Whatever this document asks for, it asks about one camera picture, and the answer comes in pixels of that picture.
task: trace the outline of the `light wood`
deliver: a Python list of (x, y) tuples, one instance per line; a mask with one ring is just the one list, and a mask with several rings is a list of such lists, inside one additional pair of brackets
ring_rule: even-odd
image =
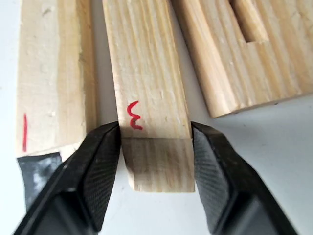
[(97, 126), (90, 0), (21, 4), (16, 152), (69, 149)]
[[(103, 0), (122, 149), (140, 191), (194, 191), (191, 127), (167, 0)], [(127, 108), (140, 115), (136, 125)]]
[(212, 117), (313, 92), (310, 0), (172, 0)]

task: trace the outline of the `black plastic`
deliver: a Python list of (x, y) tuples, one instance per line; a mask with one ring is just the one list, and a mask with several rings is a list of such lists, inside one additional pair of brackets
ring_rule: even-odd
[[(254, 224), (264, 234), (296, 235), (296, 231), (257, 172), (231, 147), (219, 131), (192, 122), (195, 178), (214, 235), (256, 234), (247, 232)], [(255, 218), (264, 215), (263, 224)]]
[[(100, 231), (113, 188), (120, 145), (118, 122), (91, 131), (79, 149), (51, 176), (14, 234), (37, 234), (46, 216), (55, 211), (52, 205), (57, 198), (86, 224), (86, 234)], [(63, 221), (64, 226), (70, 226), (68, 223), (72, 221)]]

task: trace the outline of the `wooden piece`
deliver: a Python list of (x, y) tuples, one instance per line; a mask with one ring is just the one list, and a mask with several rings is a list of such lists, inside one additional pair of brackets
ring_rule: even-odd
[(194, 191), (191, 127), (170, 3), (103, 4), (131, 186), (140, 191)]
[(172, 0), (212, 117), (313, 91), (310, 0)]
[(18, 156), (77, 146), (97, 126), (90, 13), (90, 0), (22, 1)]

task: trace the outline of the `wooden block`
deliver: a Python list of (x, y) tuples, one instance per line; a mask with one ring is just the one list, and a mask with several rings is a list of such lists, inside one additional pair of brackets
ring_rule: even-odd
[(143, 191), (194, 191), (191, 127), (170, 3), (103, 4), (131, 185)]
[(310, 0), (172, 0), (212, 117), (313, 91)]
[(79, 145), (97, 126), (90, 0), (21, 3), (17, 155)]

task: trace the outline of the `wood grain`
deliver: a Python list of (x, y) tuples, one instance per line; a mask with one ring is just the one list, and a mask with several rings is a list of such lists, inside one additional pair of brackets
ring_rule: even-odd
[[(191, 127), (169, 1), (104, 0), (103, 5), (131, 185), (194, 191)], [(136, 101), (131, 112), (140, 115), (135, 124), (142, 130), (131, 127), (127, 111)]]
[(212, 117), (313, 92), (310, 0), (172, 0)]
[[(77, 145), (97, 126), (90, 0), (23, 0), (18, 156)], [(24, 115), (27, 149), (23, 151)]]

